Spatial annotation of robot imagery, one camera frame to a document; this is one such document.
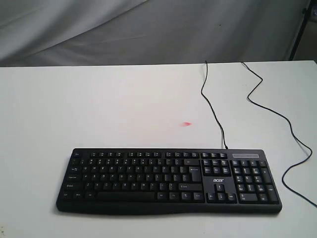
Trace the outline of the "black acer keyboard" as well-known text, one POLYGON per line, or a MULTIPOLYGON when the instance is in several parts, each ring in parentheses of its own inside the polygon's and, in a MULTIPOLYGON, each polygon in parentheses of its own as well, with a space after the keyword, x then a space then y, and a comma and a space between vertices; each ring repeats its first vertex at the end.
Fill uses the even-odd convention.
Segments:
POLYGON ((282 209, 262 150, 188 148, 76 148, 56 206, 103 215, 282 209))

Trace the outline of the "grey backdrop cloth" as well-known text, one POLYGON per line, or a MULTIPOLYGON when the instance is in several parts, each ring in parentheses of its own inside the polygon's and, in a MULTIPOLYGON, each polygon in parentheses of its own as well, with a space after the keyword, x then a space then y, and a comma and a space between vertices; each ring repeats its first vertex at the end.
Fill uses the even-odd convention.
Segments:
POLYGON ((1 66, 280 61, 308 0, 3 0, 1 66))

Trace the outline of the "black tripod stand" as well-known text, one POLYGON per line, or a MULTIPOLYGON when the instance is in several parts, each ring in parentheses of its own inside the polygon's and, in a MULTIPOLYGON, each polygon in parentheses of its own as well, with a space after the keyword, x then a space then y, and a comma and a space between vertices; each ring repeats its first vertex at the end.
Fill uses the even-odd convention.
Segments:
POLYGON ((305 30, 306 25, 308 23, 308 20, 310 18, 310 14, 311 14, 311 10, 312 10, 313 4, 314 4, 314 1, 310 0, 308 5, 306 7, 304 7, 303 10, 302 10, 303 20, 302 20, 302 23, 301 23, 300 28, 298 30, 298 33, 296 35, 296 38, 295 38, 293 47, 291 49, 291 52, 289 54, 289 58, 288 58, 289 61, 293 61, 294 60, 294 57, 296 55, 296 52, 297 52, 298 46, 300 44, 301 38, 303 36, 304 30, 305 30))

